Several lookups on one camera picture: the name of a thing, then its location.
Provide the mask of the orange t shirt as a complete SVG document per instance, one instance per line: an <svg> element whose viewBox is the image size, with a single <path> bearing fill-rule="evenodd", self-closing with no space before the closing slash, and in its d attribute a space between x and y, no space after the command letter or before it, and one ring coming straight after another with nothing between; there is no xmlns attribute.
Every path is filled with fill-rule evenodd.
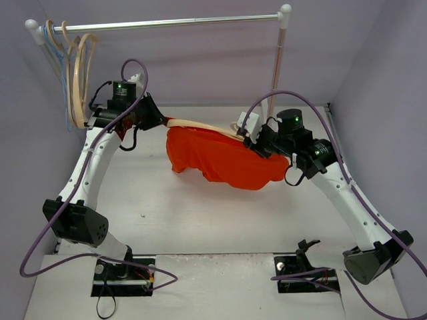
<svg viewBox="0 0 427 320"><path fill-rule="evenodd" d="M245 148L243 141L204 129L168 128L165 146L173 172L197 169L209 182L250 191L282 181L289 165L283 156L263 159Z"/></svg>

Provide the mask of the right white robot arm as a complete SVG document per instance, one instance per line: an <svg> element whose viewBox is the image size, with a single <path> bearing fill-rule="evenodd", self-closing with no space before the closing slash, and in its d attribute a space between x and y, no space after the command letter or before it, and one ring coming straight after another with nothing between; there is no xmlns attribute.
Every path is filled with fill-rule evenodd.
<svg viewBox="0 0 427 320"><path fill-rule="evenodd" d="M260 157L288 157L330 200L349 227L356 246L343 253L344 269L357 282L367 285L397 264L414 239L407 230L399 231L369 207L355 181L342 173L344 163L332 142L315 139L304 127L299 109L286 109L277 114L278 128L263 124L256 113L241 113L238 133L244 145Z"/></svg>

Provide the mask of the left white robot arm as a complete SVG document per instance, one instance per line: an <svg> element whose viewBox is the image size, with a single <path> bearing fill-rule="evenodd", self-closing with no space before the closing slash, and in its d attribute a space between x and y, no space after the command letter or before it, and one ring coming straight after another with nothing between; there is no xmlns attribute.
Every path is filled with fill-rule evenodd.
<svg viewBox="0 0 427 320"><path fill-rule="evenodd" d="M114 153L126 133L166 124L149 93L136 96L136 84L113 82L113 97L89 121L85 145L69 182L58 197L46 200L43 214L54 234L82 244L100 257L112 258L109 272L124 280L133 273L129 247L109 232L109 221L97 212L99 190Z"/></svg>

